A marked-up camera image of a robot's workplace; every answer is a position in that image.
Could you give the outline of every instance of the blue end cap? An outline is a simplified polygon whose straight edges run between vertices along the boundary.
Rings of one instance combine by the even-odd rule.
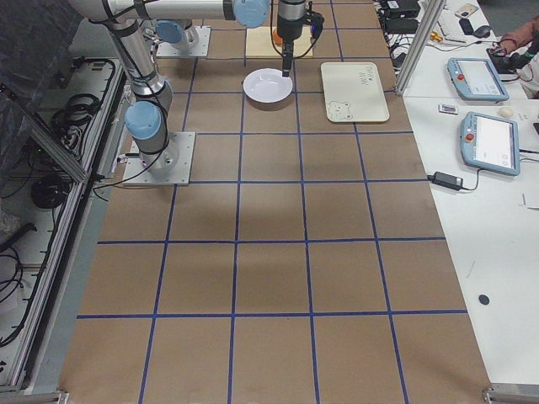
[[[257,28],[262,25],[269,8],[268,0],[236,0],[234,2],[236,20],[247,28]]]
[[[125,112],[125,126],[135,139],[151,139],[161,127],[161,111],[147,101],[134,103]]]
[[[170,19],[160,19],[155,30],[159,38],[169,44],[177,44],[184,36],[184,29],[176,21]]]

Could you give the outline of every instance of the white plate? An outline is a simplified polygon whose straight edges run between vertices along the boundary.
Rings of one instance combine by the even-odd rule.
[[[245,77],[243,91],[254,101],[276,103],[292,92],[292,79],[277,69],[259,69]]]

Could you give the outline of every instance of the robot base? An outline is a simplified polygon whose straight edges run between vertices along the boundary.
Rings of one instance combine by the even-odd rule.
[[[125,181],[125,186],[147,186],[147,185],[188,185],[193,162],[193,150],[195,149],[194,132],[169,132],[169,141],[176,143],[179,149],[178,162],[169,170],[152,170],[151,168],[133,178]],[[133,141],[130,153],[138,153],[138,147]],[[125,167],[124,179],[137,175],[144,167],[138,158],[130,158]]]
[[[181,51],[174,48],[167,42],[159,44],[157,48],[158,59],[181,59],[183,57],[206,57],[210,47],[210,27],[195,27],[199,35],[199,43],[189,49],[189,51]]]

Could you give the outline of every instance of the computer mouse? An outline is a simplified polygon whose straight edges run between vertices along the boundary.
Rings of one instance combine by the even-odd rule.
[[[513,109],[509,107],[502,107],[499,109],[498,114],[500,114],[500,116],[503,116],[504,118],[509,119],[511,116],[513,116]]]
[[[472,35],[476,38],[487,38],[490,35],[491,30],[492,28],[490,28],[490,25],[481,25],[479,28],[473,31]]]

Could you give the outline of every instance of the black round object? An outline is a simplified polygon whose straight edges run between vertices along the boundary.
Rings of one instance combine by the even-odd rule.
[[[482,305],[487,305],[488,303],[490,303],[490,299],[486,295],[479,295],[479,301]]]
[[[53,209],[66,200],[69,183],[58,174],[50,174],[32,184],[30,195],[32,202],[41,209]]]

